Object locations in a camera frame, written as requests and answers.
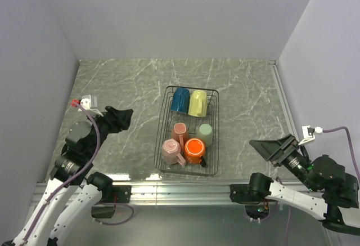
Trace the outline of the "plain pink mug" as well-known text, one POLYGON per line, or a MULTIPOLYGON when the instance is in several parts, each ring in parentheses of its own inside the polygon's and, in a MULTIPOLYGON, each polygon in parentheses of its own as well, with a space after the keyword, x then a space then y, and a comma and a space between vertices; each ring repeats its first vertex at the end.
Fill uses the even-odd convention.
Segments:
POLYGON ((161 149, 163 160, 168 165, 180 164, 186 165, 186 160, 181 154, 180 144, 173 138, 164 141, 161 149))

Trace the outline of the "pink floral mug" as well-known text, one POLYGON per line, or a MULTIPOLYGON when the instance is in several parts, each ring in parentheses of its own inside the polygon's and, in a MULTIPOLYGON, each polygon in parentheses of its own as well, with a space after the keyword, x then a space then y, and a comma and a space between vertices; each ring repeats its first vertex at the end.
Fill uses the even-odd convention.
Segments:
POLYGON ((181 145, 184 145, 188 140, 188 131, 184 123, 176 123, 171 132, 171 138, 178 141, 181 145))

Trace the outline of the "blue mug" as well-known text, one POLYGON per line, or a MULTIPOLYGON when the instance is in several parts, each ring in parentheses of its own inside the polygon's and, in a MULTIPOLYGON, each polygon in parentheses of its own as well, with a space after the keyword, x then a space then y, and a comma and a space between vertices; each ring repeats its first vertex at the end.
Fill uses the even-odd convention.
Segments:
POLYGON ((178 87, 175 93, 173 94, 170 110, 187 114, 189 104, 190 104, 190 91, 186 88, 178 87))

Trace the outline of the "pale green cup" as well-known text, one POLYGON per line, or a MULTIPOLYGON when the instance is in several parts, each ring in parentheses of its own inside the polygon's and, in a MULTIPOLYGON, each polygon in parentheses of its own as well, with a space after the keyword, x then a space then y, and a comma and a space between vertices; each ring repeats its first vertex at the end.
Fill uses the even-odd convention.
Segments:
POLYGON ((196 131, 196 137, 201 139, 206 147, 209 147, 213 142, 213 129, 211 125, 207 123, 201 124, 196 131))

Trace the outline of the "black wire dish rack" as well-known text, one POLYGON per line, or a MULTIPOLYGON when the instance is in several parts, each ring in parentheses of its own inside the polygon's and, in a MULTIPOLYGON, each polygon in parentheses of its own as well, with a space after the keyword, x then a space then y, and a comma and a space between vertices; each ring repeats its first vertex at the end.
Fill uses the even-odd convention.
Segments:
POLYGON ((161 104, 160 117, 158 122, 154 165, 163 173, 174 173, 178 175, 192 176, 214 176, 219 169, 219 92, 214 89, 203 90, 207 94, 207 111, 205 117, 193 117, 185 113, 172 111, 170 109, 173 102, 177 86, 167 86, 161 104), (199 164, 179 164, 168 165, 164 162, 161 155, 161 147, 165 140, 171 138, 171 131, 176 123, 184 123, 188 129, 189 136, 195 137, 196 131, 202 124, 209 124, 213 130, 212 144, 206 149, 206 166, 199 164))

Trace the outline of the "orange mug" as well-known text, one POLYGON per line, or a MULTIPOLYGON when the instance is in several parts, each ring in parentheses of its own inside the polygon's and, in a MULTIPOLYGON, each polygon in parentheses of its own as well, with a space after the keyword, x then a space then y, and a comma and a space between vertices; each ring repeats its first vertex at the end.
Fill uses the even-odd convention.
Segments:
POLYGON ((205 143, 199 138, 190 138, 185 143, 184 157, 190 164, 199 164, 206 167, 205 143))

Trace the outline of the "yellow mug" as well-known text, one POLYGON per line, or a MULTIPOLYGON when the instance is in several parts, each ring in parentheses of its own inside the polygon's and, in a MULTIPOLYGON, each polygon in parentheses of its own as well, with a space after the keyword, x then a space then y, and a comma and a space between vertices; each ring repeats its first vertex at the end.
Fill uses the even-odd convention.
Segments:
POLYGON ((204 90, 194 90, 190 97, 188 114, 193 117, 205 117, 208 97, 204 90))

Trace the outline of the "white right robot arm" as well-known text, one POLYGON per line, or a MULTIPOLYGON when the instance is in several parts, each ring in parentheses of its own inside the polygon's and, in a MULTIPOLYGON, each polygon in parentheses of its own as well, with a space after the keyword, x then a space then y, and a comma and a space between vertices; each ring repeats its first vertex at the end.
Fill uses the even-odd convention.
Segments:
POLYGON ((265 161, 275 167, 284 166, 310 193, 322 193, 316 198, 262 173, 253 173, 247 187, 252 200, 278 200, 308 213, 326 229, 359 235, 359 181, 344 166, 326 154, 310 160, 306 148, 293 135, 278 140, 250 140, 249 144, 265 161))

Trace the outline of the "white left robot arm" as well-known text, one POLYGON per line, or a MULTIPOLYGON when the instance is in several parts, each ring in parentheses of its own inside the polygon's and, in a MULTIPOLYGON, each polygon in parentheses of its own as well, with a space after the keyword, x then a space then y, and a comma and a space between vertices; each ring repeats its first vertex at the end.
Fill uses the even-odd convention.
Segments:
POLYGON ((80 104, 76 107, 87 120, 70 127, 37 207, 21 232, 5 245, 64 245, 93 206, 113 197, 113 180, 99 172, 90 175, 89 171, 108 135, 129 128, 133 110, 106 106, 99 112, 80 104))

